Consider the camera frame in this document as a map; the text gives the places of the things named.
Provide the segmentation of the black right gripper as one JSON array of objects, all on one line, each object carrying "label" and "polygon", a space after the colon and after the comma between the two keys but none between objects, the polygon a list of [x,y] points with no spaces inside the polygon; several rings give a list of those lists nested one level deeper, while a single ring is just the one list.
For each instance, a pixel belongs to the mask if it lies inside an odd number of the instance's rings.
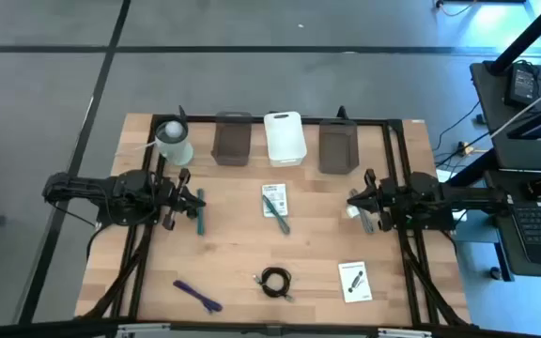
[{"label": "black right gripper", "polygon": [[[396,185],[392,178],[379,181],[376,184],[376,174],[373,169],[366,169],[363,175],[365,188],[347,200],[349,206],[355,207],[362,214],[366,213],[368,223],[375,224],[379,230],[388,232],[399,223],[405,222],[410,216],[410,193],[407,188]],[[378,194],[378,202],[369,201]]]}]

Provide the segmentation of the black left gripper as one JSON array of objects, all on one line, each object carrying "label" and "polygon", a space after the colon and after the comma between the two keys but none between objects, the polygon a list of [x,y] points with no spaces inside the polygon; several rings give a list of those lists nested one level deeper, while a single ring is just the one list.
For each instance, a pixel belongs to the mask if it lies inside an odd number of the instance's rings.
[{"label": "black left gripper", "polygon": [[176,223],[176,215],[184,213],[189,219],[196,219],[199,210],[206,203],[193,195],[187,185],[191,179],[191,173],[187,168],[181,168],[178,174],[178,182],[175,183],[169,177],[159,177],[152,173],[152,215],[156,221],[162,221],[162,226],[173,231]]}]

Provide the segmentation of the white booklet with black print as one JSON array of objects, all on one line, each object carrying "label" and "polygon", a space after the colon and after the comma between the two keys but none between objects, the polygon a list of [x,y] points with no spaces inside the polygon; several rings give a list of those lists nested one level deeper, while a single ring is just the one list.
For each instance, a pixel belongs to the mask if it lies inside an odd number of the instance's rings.
[{"label": "white booklet with black print", "polygon": [[345,303],[373,299],[364,261],[340,263],[338,272]]}]

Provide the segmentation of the dark brown plastic bin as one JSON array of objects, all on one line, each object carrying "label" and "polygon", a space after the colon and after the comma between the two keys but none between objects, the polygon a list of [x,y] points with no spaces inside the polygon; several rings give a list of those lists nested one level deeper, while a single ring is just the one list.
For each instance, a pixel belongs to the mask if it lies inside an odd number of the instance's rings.
[{"label": "dark brown plastic bin", "polygon": [[351,120],[324,119],[319,124],[319,171],[347,175],[359,165],[357,124]]}]

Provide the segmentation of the grey translucent plastic bin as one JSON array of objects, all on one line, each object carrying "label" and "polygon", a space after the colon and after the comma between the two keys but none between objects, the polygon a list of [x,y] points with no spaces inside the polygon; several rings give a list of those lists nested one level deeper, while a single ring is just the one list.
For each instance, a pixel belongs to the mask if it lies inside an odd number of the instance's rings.
[{"label": "grey translucent plastic bin", "polygon": [[249,161],[253,117],[245,112],[220,112],[210,154],[218,165],[246,166]]}]

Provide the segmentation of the white plastic bin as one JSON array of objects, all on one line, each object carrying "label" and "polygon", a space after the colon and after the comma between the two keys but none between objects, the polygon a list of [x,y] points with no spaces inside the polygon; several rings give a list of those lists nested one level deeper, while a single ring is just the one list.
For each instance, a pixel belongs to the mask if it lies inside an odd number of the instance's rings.
[{"label": "white plastic bin", "polygon": [[270,113],[263,121],[270,165],[300,165],[307,155],[301,115],[295,111]]}]

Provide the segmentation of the white cylinder with ball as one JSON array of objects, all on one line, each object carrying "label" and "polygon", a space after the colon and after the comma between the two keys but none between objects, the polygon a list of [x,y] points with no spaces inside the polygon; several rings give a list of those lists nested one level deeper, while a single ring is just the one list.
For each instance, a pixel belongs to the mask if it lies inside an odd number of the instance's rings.
[{"label": "white cylinder with ball", "polygon": [[188,125],[171,115],[155,130],[155,145],[166,160],[176,166],[185,166],[193,158],[193,147],[188,140]]}]

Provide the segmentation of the black side desk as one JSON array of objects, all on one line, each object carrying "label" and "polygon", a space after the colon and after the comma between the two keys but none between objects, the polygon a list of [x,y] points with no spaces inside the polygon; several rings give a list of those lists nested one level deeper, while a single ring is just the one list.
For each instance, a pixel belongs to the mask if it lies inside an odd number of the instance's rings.
[{"label": "black side desk", "polygon": [[[487,128],[495,131],[518,113],[519,109],[503,103],[503,77],[491,75],[484,63],[474,63],[470,69]],[[470,187],[483,179],[488,186],[505,188],[514,204],[536,208],[534,201],[523,197],[519,185],[524,179],[538,177],[540,174],[541,141],[510,139],[501,132],[492,141],[492,148],[488,152],[456,174],[451,181],[458,186]],[[492,220],[497,228],[506,264],[512,273],[541,277],[541,258],[533,262],[527,257],[514,212],[507,210],[495,214]]]}]

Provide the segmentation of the thin white rod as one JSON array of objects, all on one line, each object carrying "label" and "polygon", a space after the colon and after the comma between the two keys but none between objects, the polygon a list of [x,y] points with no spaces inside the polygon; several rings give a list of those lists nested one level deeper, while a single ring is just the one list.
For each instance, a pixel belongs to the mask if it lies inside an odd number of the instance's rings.
[{"label": "thin white rod", "polygon": [[496,137],[498,134],[500,134],[502,131],[504,131],[509,125],[514,123],[516,120],[518,120],[522,115],[532,110],[532,108],[541,102],[541,97],[533,101],[531,104],[529,104],[527,107],[523,108],[521,111],[516,113],[514,116],[509,118],[503,125],[501,125],[499,128],[497,128],[495,131],[491,132],[489,134],[490,140]]}]

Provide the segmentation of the black power adapter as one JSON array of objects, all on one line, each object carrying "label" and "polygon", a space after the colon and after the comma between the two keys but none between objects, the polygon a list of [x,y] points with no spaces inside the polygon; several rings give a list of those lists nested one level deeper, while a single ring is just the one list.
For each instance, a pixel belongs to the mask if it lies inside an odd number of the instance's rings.
[{"label": "black power adapter", "polygon": [[526,107],[537,98],[537,69],[521,60],[510,66],[503,102],[511,107]]}]

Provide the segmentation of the black diagonal pole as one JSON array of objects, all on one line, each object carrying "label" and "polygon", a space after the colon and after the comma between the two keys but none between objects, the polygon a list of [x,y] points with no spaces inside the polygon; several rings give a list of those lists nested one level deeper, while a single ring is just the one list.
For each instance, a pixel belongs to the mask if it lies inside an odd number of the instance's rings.
[{"label": "black diagonal pole", "polygon": [[537,39],[541,37],[541,14],[499,55],[486,63],[487,71],[494,76],[504,73]]}]

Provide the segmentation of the black metal table frame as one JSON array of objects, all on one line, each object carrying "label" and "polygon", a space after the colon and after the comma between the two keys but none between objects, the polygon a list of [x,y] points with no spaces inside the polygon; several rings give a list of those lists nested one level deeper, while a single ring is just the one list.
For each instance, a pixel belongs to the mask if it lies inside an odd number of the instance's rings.
[{"label": "black metal table frame", "polygon": [[[363,173],[402,177],[435,170],[421,120],[359,120],[360,165],[345,176],[318,169],[318,123],[305,119],[303,163],[273,167],[263,123],[252,126],[246,166],[211,157],[215,118],[189,120],[191,190],[202,189],[205,232],[178,216],[173,231],[151,231],[144,266],[128,280],[118,315],[140,321],[413,327],[437,320],[410,279],[395,231],[366,234],[346,212]],[[286,184],[288,215],[261,187]],[[364,261],[373,299],[345,303],[338,265]]]}]

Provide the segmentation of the silver beam bracket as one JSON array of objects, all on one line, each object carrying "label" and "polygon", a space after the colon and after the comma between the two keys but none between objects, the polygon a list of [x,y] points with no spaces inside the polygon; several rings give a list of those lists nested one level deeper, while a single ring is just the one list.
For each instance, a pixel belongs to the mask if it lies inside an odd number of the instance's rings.
[{"label": "silver beam bracket", "polygon": [[139,338],[140,334],[168,332],[170,330],[169,323],[122,324],[117,327],[115,338]]},{"label": "silver beam bracket", "polygon": [[433,338],[430,331],[379,328],[377,338]]}]

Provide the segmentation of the black overhead mount beam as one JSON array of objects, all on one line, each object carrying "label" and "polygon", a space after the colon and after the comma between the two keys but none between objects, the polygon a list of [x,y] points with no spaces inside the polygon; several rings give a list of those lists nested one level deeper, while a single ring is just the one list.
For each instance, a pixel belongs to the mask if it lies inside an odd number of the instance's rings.
[{"label": "black overhead mount beam", "polygon": [[377,338],[379,328],[425,330],[433,338],[541,338],[541,335],[483,330],[475,326],[444,326],[421,324],[399,326],[336,326],[301,324],[240,324],[204,322],[131,321],[128,318],[72,319],[68,321],[40,322],[0,326],[0,338],[89,338],[116,334],[117,327],[132,323],[169,323],[170,331],[212,331],[259,333],[266,336],[288,334],[351,334]]}]

